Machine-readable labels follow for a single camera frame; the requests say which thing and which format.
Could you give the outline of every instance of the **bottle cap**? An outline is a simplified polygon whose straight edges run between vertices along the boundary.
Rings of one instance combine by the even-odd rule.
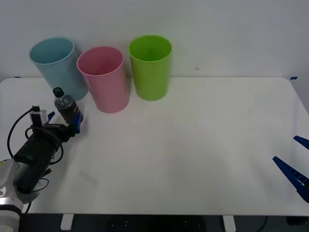
[[[53,93],[55,95],[56,98],[61,98],[64,95],[63,90],[60,87],[56,87],[53,89]]]

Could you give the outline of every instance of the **table leg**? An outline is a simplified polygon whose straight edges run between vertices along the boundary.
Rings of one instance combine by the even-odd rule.
[[[225,232],[235,232],[236,231],[234,216],[223,215],[223,223],[224,223]]]
[[[70,231],[72,228],[74,214],[64,214],[61,222],[61,230]]]

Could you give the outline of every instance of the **bottle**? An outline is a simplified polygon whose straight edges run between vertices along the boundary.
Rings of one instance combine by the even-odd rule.
[[[60,87],[53,89],[55,95],[54,105],[64,118],[66,123],[70,124],[78,116],[81,111],[79,110],[74,99],[68,95],[64,94],[63,90]]]

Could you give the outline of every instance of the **plastic cup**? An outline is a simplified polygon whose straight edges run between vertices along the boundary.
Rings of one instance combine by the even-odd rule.
[[[65,38],[41,41],[30,51],[30,59],[50,88],[60,87],[76,101],[88,92],[86,83],[76,67],[77,58],[74,44]]]
[[[129,53],[137,95],[148,101],[164,97],[169,87],[172,46],[158,35],[138,37]]]
[[[116,113],[129,103],[124,57],[113,47],[94,47],[77,60],[89,91],[100,111]]]

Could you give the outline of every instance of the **green cup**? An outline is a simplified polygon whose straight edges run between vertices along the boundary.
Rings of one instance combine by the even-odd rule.
[[[145,35],[129,47],[137,95],[148,101],[163,98],[168,92],[172,45],[158,35]]]

